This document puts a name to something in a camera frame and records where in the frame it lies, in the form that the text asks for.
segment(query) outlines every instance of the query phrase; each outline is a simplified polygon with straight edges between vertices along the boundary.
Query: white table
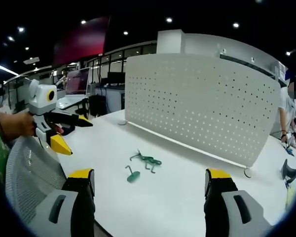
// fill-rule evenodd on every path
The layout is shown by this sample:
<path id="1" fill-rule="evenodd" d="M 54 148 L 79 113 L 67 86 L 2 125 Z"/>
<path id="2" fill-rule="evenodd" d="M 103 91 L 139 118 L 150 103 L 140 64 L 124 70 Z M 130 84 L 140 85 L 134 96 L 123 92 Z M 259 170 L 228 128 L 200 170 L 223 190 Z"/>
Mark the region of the white table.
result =
<path id="1" fill-rule="evenodd" d="M 280 141 L 269 137 L 252 167 L 252 178 L 243 168 L 182 147 L 133 125 L 118 125 L 124 111 L 92 120 L 93 127 L 80 128 L 65 137 L 73 155 L 58 155 L 65 174 L 77 169 L 95 171 L 95 219 L 114 237 L 205 236 L 205 169 L 228 172 L 239 190 L 247 191 L 264 208 L 264 217 L 274 225 L 285 213 L 287 190 L 280 169 L 288 159 L 296 168 L 295 157 L 288 155 Z M 135 158 L 143 155 L 162 161 L 155 174 Z M 130 172 L 140 171 L 133 184 L 126 181 Z"/>
<path id="2" fill-rule="evenodd" d="M 63 98 L 60 98 L 56 102 L 57 109 L 65 110 L 68 109 L 71 106 L 74 106 L 80 102 L 82 102 L 87 96 L 65 96 Z"/>

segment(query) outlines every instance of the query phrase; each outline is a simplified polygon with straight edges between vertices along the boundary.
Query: black object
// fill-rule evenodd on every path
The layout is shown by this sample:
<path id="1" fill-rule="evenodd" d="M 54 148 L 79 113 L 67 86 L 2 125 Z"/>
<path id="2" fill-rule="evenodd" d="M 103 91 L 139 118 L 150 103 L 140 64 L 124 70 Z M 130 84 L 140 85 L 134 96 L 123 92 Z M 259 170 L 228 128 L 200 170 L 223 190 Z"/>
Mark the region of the black object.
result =
<path id="1" fill-rule="evenodd" d="M 15 104 L 14 112 L 15 113 L 18 113 L 18 112 L 20 112 L 20 111 L 22 111 L 24 109 L 25 109 L 25 101 L 24 100 L 21 100 L 21 101 L 19 101 L 19 102 L 17 102 Z"/>
<path id="2" fill-rule="evenodd" d="M 296 178 L 296 169 L 292 169 L 288 166 L 287 159 L 283 164 L 281 173 L 282 173 L 282 179 L 285 179 L 286 176 L 290 177 L 290 179 L 286 181 L 286 184 L 290 184 Z"/>
<path id="3" fill-rule="evenodd" d="M 82 100 L 81 104 L 82 104 L 82 108 L 79 108 L 79 104 L 77 104 L 78 109 L 75 110 L 75 113 L 78 115 L 83 115 L 86 119 L 89 117 L 89 109 L 86 108 L 85 104 L 89 103 L 88 98 L 85 98 Z"/>
<path id="4" fill-rule="evenodd" d="M 55 92 L 52 90 L 49 94 L 48 94 L 48 99 L 51 101 L 55 96 Z"/>
<path id="5" fill-rule="evenodd" d="M 105 96 L 93 95 L 89 97 L 90 114 L 94 117 L 106 115 L 107 102 Z"/>
<path id="6" fill-rule="evenodd" d="M 63 133 L 61 134 L 62 136 L 66 136 L 68 134 L 70 134 L 71 132 L 73 132 L 75 130 L 75 126 L 74 125 L 71 125 L 70 127 L 62 127 L 63 129 Z"/>
<path id="7" fill-rule="evenodd" d="M 93 126 L 93 124 L 91 124 L 89 121 L 80 119 L 79 115 L 73 115 L 63 111 L 60 111 L 60 112 L 51 111 L 44 114 L 44 117 L 46 121 L 52 122 L 52 123 L 64 123 L 64 124 L 74 125 L 78 127 Z"/>
<path id="8" fill-rule="evenodd" d="M 125 93 L 120 94 L 120 101 L 121 101 L 121 109 L 125 109 Z"/>
<path id="9" fill-rule="evenodd" d="M 100 86 L 104 86 L 105 84 L 123 84 L 123 83 L 125 83 L 125 73 L 108 72 L 108 77 L 101 79 Z"/>
<path id="10" fill-rule="evenodd" d="M 231 178 L 211 179 L 205 195 L 206 237 L 227 237 L 229 235 L 229 218 L 222 193 L 238 191 Z"/>
<path id="11" fill-rule="evenodd" d="M 72 236 L 93 237 L 95 205 L 89 180 L 85 178 L 68 178 L 62 190 L 78 192 L 71 217 Z"/>
<path id="12" fill-rule="evenodd" d="M 0 96 L 4 96 L 5 90 L 3 87 L 0 87 Z"/>

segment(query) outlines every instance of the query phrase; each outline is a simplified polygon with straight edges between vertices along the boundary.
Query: hand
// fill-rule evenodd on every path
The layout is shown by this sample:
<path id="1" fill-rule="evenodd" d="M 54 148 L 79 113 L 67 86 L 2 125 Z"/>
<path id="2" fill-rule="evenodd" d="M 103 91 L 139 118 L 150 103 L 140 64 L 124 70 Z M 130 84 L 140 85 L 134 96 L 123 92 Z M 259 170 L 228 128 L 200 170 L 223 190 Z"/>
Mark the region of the hand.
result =
<path id="1" fill-rule="evenodd" d="M 29 112 L 19 112 L 13 115 L 15 129 L 19 136 L 33 136 L 34 124 L 33 117 Z"/>
<path id="2" fill-rule="evenodd" d="M 284 142 L 284 143 L 287 143 L 287 136 L 286 136 L 286 134 L 285 134 L 285 136 L 283 136 L 283 137 L 281 138 L 281 141 Z"/>
<path id="3" fill-rule="evenodd" d="M 33 124 L 33 116 L 29 112 L 20 112 L 14 115 L 14 119 L 17 125 L 19 135 L 23 136 L 33 136 L 34 131 L 34 124 Z M 51 129 L 55 130 L 58 133 L 63 133 L 63 129 L 59 126 L 48 123 Z"/>

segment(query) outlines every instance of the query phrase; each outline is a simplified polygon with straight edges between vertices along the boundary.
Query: perforated white panel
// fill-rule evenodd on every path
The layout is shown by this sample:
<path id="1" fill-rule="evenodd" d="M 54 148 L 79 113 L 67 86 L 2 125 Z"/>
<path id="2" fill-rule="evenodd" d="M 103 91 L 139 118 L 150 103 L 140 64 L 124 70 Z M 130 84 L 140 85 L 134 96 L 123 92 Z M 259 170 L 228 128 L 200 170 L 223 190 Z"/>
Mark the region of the perforated white panel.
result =
<path id="1" fill-rule="evenodd" d="M 128 121 L 251 167 L 273 126 L 278 82 L 246 66 L 199 55 L 127 59 Z"/>

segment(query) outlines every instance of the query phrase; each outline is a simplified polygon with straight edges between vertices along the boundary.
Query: window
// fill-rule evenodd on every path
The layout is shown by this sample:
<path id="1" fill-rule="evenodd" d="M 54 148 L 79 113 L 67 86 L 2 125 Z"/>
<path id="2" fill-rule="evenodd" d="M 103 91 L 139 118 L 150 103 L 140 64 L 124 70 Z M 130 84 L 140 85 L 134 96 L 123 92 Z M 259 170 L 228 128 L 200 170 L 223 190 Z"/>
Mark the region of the window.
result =
<path id="1" fill-rule="evenodd" d="M 122 55 L 123 55 L 122 51 L 113 53 L 111 56 L 111 61 L 114 62 L 114 61 L 122 60 Z"/>
<path id="2" fill-rule="evenodd" d="M 157 52 L 157 44 L 148 44 L 143 46 L 143 54 L 150 54 Z"/>
<path id="3" fill-rule="evenodd" d="M 140 47 L 130 48 L 125 50 L 125 58 L 140 55 Z"/>

